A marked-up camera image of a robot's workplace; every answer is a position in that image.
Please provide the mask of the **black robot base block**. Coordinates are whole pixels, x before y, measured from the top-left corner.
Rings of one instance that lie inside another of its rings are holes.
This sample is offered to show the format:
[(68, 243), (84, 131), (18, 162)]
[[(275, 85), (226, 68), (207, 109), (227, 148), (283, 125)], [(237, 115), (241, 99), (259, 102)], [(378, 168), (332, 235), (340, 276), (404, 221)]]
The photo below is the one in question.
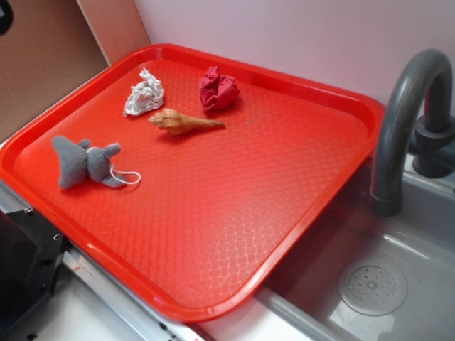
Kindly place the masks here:
[(65, 235), (37, 211), (1, 213), (1, 339), (52, 298)]

